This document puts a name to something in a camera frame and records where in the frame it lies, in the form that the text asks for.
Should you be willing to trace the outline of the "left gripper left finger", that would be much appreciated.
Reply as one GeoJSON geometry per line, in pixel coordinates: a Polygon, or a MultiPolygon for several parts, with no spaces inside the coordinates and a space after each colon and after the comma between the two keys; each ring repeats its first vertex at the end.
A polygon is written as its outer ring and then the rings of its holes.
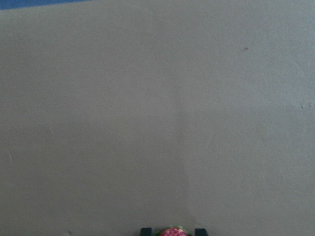
{"type": "Polygon", "coordinates": [[[141,228],[140,236],[151,236],[152,235],[152,228],[141,228]]]}

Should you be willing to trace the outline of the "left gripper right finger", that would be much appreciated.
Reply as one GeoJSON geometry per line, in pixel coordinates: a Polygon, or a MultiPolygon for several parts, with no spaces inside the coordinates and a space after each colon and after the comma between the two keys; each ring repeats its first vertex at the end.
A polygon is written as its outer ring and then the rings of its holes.
{"type": "Polygon", "coordinates": [[[208,232],[205,228],[195,228],[194,235],[195,236],[208,236],[208,232]]]}

